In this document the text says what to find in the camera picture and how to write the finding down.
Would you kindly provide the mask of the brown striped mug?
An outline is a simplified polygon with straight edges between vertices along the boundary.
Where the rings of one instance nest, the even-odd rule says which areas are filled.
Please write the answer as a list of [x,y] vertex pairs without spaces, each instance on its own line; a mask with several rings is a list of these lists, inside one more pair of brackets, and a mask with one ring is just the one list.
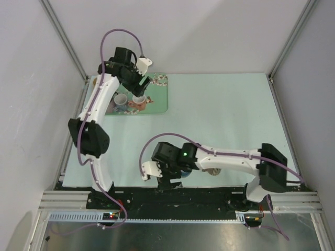
[[204,169],[203,172],[208,173],[212,176],[217,176],[220,174],[221,169],[220,168],[209,168],[209,169]]

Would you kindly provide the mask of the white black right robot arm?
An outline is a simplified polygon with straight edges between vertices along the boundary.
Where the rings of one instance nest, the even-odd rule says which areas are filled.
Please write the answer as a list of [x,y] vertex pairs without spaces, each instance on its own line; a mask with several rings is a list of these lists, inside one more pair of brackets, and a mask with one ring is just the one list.
[[248,151],[221,152],[193,143],[184,143],[178,148],[159,142],[149,164],[156,168],[154,176],[163,183],[163,189],[170,189],[172,179],[194,170],[207,173],[234,170],[250,174],[254,179],[245,185],[242,196],[243,206],[249,210],[255,209],[265,196],[287,191],[287,158],[269,143]]

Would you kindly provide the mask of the dark blue mug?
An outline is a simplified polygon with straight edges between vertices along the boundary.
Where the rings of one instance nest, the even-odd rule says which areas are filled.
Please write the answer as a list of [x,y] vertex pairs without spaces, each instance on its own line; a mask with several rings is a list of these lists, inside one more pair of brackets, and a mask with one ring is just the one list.
[[188,177],[192,172],[186,172],[186,171],[181,171],[181,178],[186,178]]

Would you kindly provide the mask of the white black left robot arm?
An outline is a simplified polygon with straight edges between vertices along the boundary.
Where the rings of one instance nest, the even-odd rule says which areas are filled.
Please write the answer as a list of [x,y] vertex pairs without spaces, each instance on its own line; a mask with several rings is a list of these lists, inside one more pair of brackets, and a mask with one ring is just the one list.
[[[110,138],[102,127],[105,113],[119,86],[136,97],[144,96],[151,82],[151,78],[146,75],[151,65],[149,58],[143,55],[136,58],[133,51],[117,47],[114,56],[99,65],[96,84],[83,111],[77,118],[68,121],[79,163],[90,164],[92,187],[101,192],[97,201],[105,209],[112,208],[116,203],[115,194],[109,191],[113,181],[102,159],[110,143]],[[86,157],[85,161],[81,159],[82,155]]]

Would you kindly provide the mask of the salmon pink mug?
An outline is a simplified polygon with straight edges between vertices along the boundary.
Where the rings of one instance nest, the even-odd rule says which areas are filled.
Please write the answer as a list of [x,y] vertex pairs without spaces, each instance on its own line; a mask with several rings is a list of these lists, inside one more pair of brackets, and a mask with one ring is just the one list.
[[145,95],[141,97],[133,96],[131,101],[128,101],[128,106],[139,111],[143,111],[146,108],[147,98]]

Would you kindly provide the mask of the lilac mug black handle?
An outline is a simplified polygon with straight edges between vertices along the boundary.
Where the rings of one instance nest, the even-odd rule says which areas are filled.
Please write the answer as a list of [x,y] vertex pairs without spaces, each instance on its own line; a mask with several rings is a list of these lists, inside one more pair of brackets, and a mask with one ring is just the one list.
[[108,104],[107,110],[106,110],[106,114],[110,114],[114,112],[114,107],[115,107],[115,103],[114,103],[114,98],[115,96],[113,96]]

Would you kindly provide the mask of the grey blue small mug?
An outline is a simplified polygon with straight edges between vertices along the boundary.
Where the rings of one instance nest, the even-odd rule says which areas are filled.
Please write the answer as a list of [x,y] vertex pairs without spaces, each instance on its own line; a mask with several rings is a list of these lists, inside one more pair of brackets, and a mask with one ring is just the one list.
[[126,94],[118,94],[114,97],[113,112],[125,112],[128,110],[128,97]]

